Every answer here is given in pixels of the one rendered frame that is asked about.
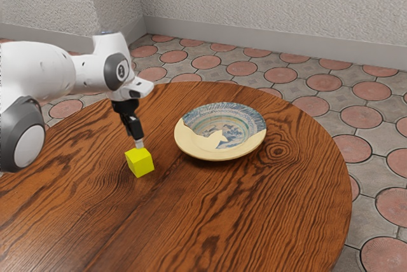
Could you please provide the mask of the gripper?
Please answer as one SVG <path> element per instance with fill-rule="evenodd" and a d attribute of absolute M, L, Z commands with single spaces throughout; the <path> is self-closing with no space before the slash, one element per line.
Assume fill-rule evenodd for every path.
<path fill-rule="evenodd" d="M 123 101 L 111 101 L 114 112 L 121 116 L 121 121 L 125 125 L 129 136 L 134 139 L 135 147 L 141 149 L 144 147 L 144 132 L 139 118 L 135 115 L 135 110 L 139 106 L 138 99 L 129 99 Z"/>

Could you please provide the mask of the yellow cube block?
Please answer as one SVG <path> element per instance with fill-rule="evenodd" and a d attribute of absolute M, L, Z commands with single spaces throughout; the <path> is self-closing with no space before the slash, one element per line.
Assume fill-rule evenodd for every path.
<path fill-rule="evenodd" d="M 140 178 L 155 169 L 151 153 L 145 148 L 133 148 L 125 152 L 126 161 L 132 173 Z"/>

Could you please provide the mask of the cream and blue patterned plate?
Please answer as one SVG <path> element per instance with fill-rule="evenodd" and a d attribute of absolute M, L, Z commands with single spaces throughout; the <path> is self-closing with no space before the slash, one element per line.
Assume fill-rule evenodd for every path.
<path fill-rule="evenodd" d="M 187 112 L 174 128 L 177 146 L 206 161 L 227 161 L 253 152 L 264 141 L 266 122 L 255 109 L 216 102 Z"/>

